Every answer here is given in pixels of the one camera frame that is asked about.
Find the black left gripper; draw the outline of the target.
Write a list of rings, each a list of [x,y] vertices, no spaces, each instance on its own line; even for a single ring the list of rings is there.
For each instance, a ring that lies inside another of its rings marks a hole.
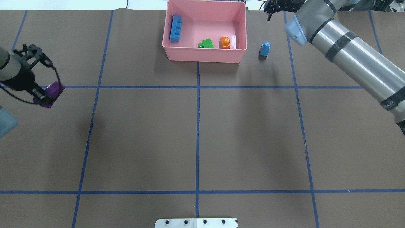
[[[52,106],[54,103],[54,87],[49,85],[42,89],[35,82],[32,71],[21,71],[11,79],[3,80],[2,84],[14,91],[26,91],[33,96],[33,104],[39,106]]]

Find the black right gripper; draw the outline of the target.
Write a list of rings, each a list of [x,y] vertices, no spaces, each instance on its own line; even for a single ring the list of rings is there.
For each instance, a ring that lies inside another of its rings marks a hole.
[[[264,4],[264,12],[267,13],[267,21],[270,21],[272,14],[286,11],[297,12],[305,3],[305,0],[267,0]]]

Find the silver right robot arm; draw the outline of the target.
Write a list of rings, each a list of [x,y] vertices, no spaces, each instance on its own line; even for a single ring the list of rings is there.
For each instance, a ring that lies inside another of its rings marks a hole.
[[[293,12],[285,33],[298,45],[311,43],[394,116],[404,132],[405,74],[402,69],[373,49],[334,15],[357,0],[268,0],[263,11],[268,19],[281,12]]]

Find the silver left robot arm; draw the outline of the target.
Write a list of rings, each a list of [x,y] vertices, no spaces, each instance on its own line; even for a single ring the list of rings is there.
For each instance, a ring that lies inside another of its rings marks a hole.
[[[5,48],[0,48],[0,76],[1,89],[11,97],[26,104],[50,108],[59,98],[65,87],[62,85],[56,67],[49,57],[43,53],[42,49],[32,44],[23,44],[21,50],[8,52]],[[32,72],[34,66],[41,63],[45,67],[55,71],[57,81],[43,89],[36,83],[36,76]],[[33,101],[26,101],[13,95],[7,88],[13,91],[26,91],[33,97]]]

